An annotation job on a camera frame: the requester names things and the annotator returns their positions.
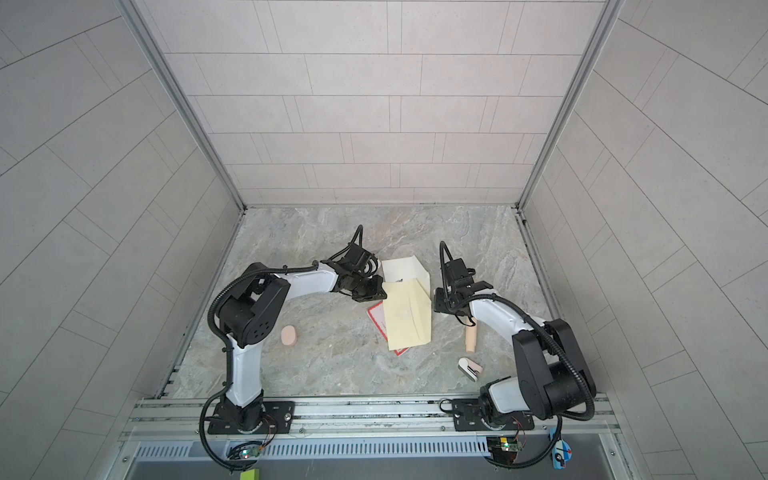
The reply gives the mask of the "cream white envelope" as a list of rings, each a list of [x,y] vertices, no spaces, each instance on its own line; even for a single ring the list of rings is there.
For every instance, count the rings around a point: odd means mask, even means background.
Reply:
[[[430,294],[430,274],[415,256],[383,260],[381,266],[385,282],[416,280],[425,293]]]

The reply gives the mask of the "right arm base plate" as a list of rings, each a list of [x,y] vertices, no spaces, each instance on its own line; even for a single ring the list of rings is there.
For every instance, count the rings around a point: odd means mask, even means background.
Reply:
[[[533,416],[527,411],[499,412],[490,400],[482,398],[449,400],[447,413],[458,432],[530,431],[535,429]]]

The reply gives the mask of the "red bordered card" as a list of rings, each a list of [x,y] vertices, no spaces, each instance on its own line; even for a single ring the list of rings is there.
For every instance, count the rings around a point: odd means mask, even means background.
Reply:
[[[388,341],[383,302],[379,302],[368,308],[367,314],[384,340]]]

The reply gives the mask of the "yellow envelope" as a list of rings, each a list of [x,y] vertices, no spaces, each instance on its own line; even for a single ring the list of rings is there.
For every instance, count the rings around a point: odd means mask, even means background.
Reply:
[[[386,336],[390,350],[425,345],[431,342],[432,305],[416,279],[384,282],[383,301]]]

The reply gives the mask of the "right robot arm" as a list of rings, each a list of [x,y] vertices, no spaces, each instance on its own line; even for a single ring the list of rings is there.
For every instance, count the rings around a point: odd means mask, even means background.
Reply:
[[[441,259],[440,273],[433,310],[484,323],[513,348],[516,375],[481,388],[479,411],[486,424],[501,428],[524,412],[540,420],[594,417],[596,386],[567,322],[534,318],[491,284],[476,281],[462,259]]]

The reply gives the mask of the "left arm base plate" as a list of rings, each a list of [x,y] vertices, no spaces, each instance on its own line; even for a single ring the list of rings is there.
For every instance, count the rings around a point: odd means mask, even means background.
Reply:
[[[292,401],[261,401],[239,407],[225,398],[212,416],[207,416],[207,433],[214,435],[287,434],[296,404]]]

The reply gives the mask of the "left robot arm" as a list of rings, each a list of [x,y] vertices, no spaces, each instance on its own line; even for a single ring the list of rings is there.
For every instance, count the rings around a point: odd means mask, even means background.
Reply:
[[[377,257],[351,242],[330,258],[306,267],[268,267],[256,262],[213,300],[209,329],[224,343],[226,380],[214,418],[250,433],[266,417],[260,361],[263,343],[284,304],[311,294],[339,293],[358,303],[386,298]]]

